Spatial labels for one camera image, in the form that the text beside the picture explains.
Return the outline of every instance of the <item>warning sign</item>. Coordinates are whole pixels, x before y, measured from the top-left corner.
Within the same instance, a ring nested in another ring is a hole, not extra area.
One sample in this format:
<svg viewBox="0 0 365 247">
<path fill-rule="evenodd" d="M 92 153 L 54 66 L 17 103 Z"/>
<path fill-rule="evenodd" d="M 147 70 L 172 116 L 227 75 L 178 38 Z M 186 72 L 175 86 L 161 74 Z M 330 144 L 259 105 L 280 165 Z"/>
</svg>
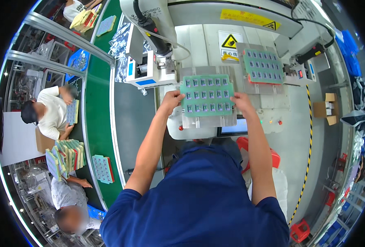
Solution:
<svg viewBox="0 0 365 247">
<path fill-rule="evenodd" d="M 275 21 L 270 22 L 269 24 L 263 25 L 263 27 L 267 27 L 267 28 L 270 28 L 270 29 L 273 29 L 273 30 L 277 30 L 277 24 L 276 24 Z"/>
<path fill-rule="evenodd" d="M 219 51 L 222 60 L 239 61 L 236 43 L 243 43 L 243 35 L 235 32 L 218 31 Z"/>
<path fill-rule="evenodd" d="M 271 30 L 277 30 L 281 26 L 281 24 L 275 20 L 268 19 L 264 16 L 234 9 L 223 9 L 220 19 L 249 22 L 262 27 L 267 27 Z"/>
<path fill-rule="evenodd" d="M 224 43 L 222 44 L 222 47 L 236 49 L 236 43 L 237 40 L 235 39 L 235 37 L 233 37 L 232 34 L 229 34 L 229 36 L 225 39 Z"/>
</svg>

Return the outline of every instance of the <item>digital display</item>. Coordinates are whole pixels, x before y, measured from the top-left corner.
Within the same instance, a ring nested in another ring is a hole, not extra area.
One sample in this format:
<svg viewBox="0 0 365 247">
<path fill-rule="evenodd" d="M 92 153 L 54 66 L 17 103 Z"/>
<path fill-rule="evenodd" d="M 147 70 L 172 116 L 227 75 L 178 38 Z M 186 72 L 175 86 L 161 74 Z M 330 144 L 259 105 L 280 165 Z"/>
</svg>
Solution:
<svg viewBox="0 0 365 247">
<path fill-rule="evenodd" d="M 236 126 L 222 127 L 221 133 L 247 132 L 247 122 L 245 119 L 238 119 Z"/>
</svg>

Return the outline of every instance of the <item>worker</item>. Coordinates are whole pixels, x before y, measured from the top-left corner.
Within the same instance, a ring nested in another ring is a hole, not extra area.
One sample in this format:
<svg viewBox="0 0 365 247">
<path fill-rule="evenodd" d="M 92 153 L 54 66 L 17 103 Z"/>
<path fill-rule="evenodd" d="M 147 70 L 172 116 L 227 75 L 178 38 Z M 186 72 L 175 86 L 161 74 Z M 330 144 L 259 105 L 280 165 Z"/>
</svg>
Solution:
<svg viewBox="0 0 365 247">
<path fill-rule="evenodd" d="M 276 199 L 269 144 L 244 93 L 236 92 L 231 101 L 247 122 L 252 199 L 236 143 L 225 149 L 188 142 L 165 178 L 149 189 L 167 119 L 184 97 L 180 91 L 165 94 L 134 171 L 100 226 L 105 245 L 287 246 L 289 228 Z"/>
<path fill-rule="evenodd" d="M 67 105 L 76 96 L 76 88 L 67 84 L 43 89 L 37 101 L 28 100 L 23 104 L 21 118 L 26 123 L 38 125 L 40 132 L 53 140 L 66 140 L 74 124 L 66 122 Z"/>
<path fill-rule="evenodd" d="M 83 188 L 92 188 L 86 179 L 70 175 L 68 179 L 55 177 L 51 182 L 54 214 L 59 229 L 68 234 L 82 235 L 86 229 L 99 229 L 101 220 L 89 217 L 87 197 Z"/>
<path fill-rule="evenodd" d="M 66 6 L 63 10 L 63 16 L 69 22 L 72 22 L 82 10 L 90 10 L 99 5 L 101 2 L 102 0 L 93 0 L 90 3 L 84 5 L 78 0 L 66 0 Z"/>
</svg>

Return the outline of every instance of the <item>gray shirt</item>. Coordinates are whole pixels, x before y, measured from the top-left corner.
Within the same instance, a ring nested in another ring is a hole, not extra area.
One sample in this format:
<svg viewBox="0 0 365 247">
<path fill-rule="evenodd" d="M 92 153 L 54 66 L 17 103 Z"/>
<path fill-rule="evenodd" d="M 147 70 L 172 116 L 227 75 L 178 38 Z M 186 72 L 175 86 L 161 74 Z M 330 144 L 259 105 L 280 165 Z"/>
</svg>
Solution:
<svg viewBox="0 0 365 247">
<path fill-rule="evenodd" d="M 67 182 L 64 178 L 61 179 L 61 181 L 58 181 L 56 178 L 52 178 L 51 182 L 52 201 L 56 210 L 61 207 L 77 205 L 83 207 L 86 213 L 88 213 L 87 197 L 82 186 L 77 183 Z M 99 229 L 100 224 L 101 220 L 89 218 L 86 229 Z"/>
</svg>

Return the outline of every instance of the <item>blue t-shirt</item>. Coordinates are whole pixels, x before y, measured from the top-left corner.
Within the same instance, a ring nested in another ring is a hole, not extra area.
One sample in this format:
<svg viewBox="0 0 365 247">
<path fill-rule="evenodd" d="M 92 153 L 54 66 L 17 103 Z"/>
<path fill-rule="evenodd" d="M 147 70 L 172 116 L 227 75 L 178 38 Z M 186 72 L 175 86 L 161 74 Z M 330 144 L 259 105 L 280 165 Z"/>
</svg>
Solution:
<svg viewBox="0 0 365 247">
<path fill-rule="evenodd" d="M 106 246 L 288 246 L 277 199 L 252 204 L 233 159 L 210 150 L 186 152 L 143 196 L 123 190 L 100 226 Z"/>
</svg>

